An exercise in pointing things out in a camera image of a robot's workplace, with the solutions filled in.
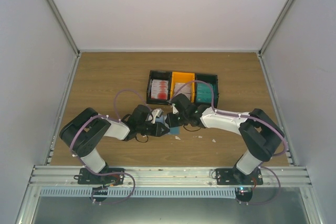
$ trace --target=wooden tabletop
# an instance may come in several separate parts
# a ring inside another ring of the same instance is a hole
[[[254,53],[110,52],[82,54],[61,128],[87,107],[115,117],[113,99],[121,89],[135,89],[145,98],[150,70],[217,74],[219,109],[250,112],[260,108],[276,121]],[[135,94],[124,92],[118,97],[117,108],[124,116],[138,104],[141,100]],[[150,106],[171,111],[169,106]],[[241,136],[218,129],[188,132],[181,128],[178,138],[165,135],[139,143],[134,139],[123,142],[104,137],[97,149],[110,166],[233,166],[247,149]],[[51,165],[79,165],[79,162],[58,139]],[[269,165],[286,166],[288,162],[282,156],[273,158]]]

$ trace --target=wooden table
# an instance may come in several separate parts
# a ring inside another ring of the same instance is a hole
[[[110,52],[82,54],[61,127],[87,107],[114,116],[113,99],[121,89],[135,89],[145,98],[150,70],[217,74],[219,109],[250,112],[260,108],[276,120],[254,53]],[[124,116],[138,104],[141,101],[135,94],[124,92],[118,97],[117,108]],[[151,105],[151,108],[171,110],[169,106]],[[218,129],[188,132],[181,128],[178,137],[181,140],[174,135],[150,137],[147,143],[104,137],[97,149],[111,166],[233,166],[247,149],[240,136]],[[79,162],[58,139],[51,165],[79,165]],[[269,165],[286,166],[288,162],[282,156]]]

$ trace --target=ventilation grille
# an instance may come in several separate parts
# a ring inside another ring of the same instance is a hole
[[[110,187],[107,195],[95,197],[125,197],[130,192],[130,188]],[[40,195],[45,197],[90,197],[91,193],[92,188],[87,187],[43,187]],[[236,196],[234,188],[136,188],[132,197],[234,199]]]

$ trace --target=yellow bin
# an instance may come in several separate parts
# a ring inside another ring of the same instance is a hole
[[[195,80],[195,73],[173,72],[172,85],[170,88],[170,97],[173,97],[175,83],[187,83]],[[191,84],[191,102],[195,100],[195,83]]]

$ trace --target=white wall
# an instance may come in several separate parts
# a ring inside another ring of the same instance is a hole
[[[298,164],[335,223],[336,0],[296,0],[264,59]]]
[[[286,0],[54,0],[81,50],[258,50]]]
[[[45,0],[0,0],[1,223],[44,162],[74,57]]]

